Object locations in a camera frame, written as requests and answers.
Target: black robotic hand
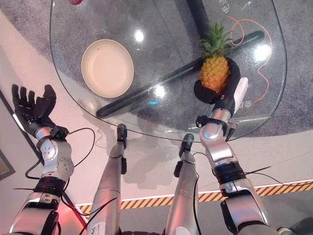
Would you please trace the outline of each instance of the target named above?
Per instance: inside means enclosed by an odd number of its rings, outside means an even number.
[[[55,127],[54,122],[49,118],[55,103],[56,94],[50,85],[45,85],[43,97],[37,97],[35,102],[35,93],[29,91],[28,99],[26,96],[26,88],[12,85],[12,98],[15,107],[15,115],[22,124],[24,130],[35,136],[38,129],[42,127]]]
[[[216,94],[215,91],[203,87],[201,85],[200,80],[197,80],[194,85],[194,93],[198,100],[206,103],[206,104],[214,104],[216,103],[221,97],[223,99],[229,98],[234,95],[235,90],[237,88],[238,82],[241,78],[240,76],[240,69],[235,61],[230,58],[226,58],[229,67],[229,77],[228,83],[225,88],[222,90],[220,94]]]

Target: orange cable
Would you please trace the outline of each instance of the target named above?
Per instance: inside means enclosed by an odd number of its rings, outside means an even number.
[[[271,37],[270,37],[268,31],[267,31],[260,23],[254,21],[254,20],[251,20],[251,19],[236,20],[236,19],[235,19],[234,17],[232,17],[232,16],[227,16],[227,17],[229,17],[229,18],[231,18],[233,21],[235,21],[235,24],[234,24],[234,25],[232,26],[232,28],[231,28],[230,37],[232,38],[233,29],[234,29],[234,27],[235,27],[237,24],[239,25],[239,27],[241,28],[242,33],[243,33],[242,40],[241,40],[238,44],[234,44],[234,43],[233,43],[233,40],[231,39],[231,43],[232,43],[234,46],[240,45],[240,44],[243,42],[244,37],[245,37],[245,30],[244,30],[244,28],[243,28],[243,26],[241,25],[240,22],[244,22],[244,21],[253,22],[253,23],[257,24],[258,26],[260,26],[260,27],[264,30],[264,32],[268,35],[268,38],[269,38],[269,41],[270,41],[270,48],[271,48],[270,54],[269,54],[267,60],[265,61],[265,63],[262,64],[262,65],[258,68],[258,73],[259,73],[259,75],[260,75],[261,77],[263,77],[263,78],[265,79],[265,81],[266,81],[266,83],[267,83],[267,88],[266,88],[266,91],[264,92],[264,94],[263,94],[260,98],[258,98],[257,100],[255,100],[255,101],[253,102],[253,103],[256,103],[256,102],[260,101],[261,99],[263,99],[264,96],[268,93],[269,81],[268,81],[268,79],[260,72],[260,69],[263,68],[263,67],[267,64],[267,62],[269,61],[269,58],[270,58],[270,56],[271,56],[271,54],[272,54],[272,50],[273,50],[272,39],[271,39]]]

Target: round glass table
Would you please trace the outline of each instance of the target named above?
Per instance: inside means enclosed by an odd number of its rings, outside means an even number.
[[[198,116],[214,105],[199,101],[199,40],[208,22],[231,31],[227,55],[247,77],[249,87],[231,122],[232,139],[263,125],[277,108],[286,79],[286,50],[272,0],[66,0],[51,3],[50,43],[59,78],[70,96],[88,113],[131,131],[182,140],[198,133]],[[103,98],[84,82],[81,60],[100,39],[122,44],[134,63],[134,79],[120,97]]]

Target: silver robot leg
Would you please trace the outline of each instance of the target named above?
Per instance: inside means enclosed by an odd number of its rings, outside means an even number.
[[[190,154],[193,135],[187,134],[182,142],[174,175],[179,177],[173,203],[167,218],[165,235],[195,235],[197,225],[194,217],[194,192],[195,210],[198,215],[198,186],[195,158]]]
[[[126,173],[126,126],[117,128],[117,144],[112,148],[109,160],[101,177],[97,193],[94,196],[91,211],[95,211],[113,198],[117,198],[104,207],[89,223],[89,235],[115,235],[119,231],[121,212],[121,174]]]

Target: pineapple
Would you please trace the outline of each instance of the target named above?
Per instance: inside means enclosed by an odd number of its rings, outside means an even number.
[[[204,57],[204,63],[200,71],[200,81],[203,87],[220,93],[227,84],[229,67],[224,57],[229,48],[226,42],[229,41],[228,33],[223,34],[224,26],[221,24],[211,24],[211,39],[202,39],[201,51]]]

